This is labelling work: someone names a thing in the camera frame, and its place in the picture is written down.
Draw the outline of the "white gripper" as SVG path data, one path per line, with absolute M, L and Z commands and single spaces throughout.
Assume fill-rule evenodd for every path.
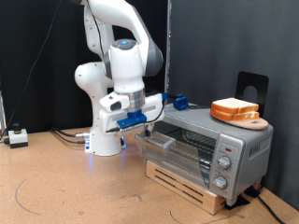
M 153 123 L 164 117 L 163 95 L 157 93 L 149 97 L 111 94 L 103 97 L 99 104 L 99 128 L 103 134 L 126 132 L 146 125 L 146 136 L 150 136 Z

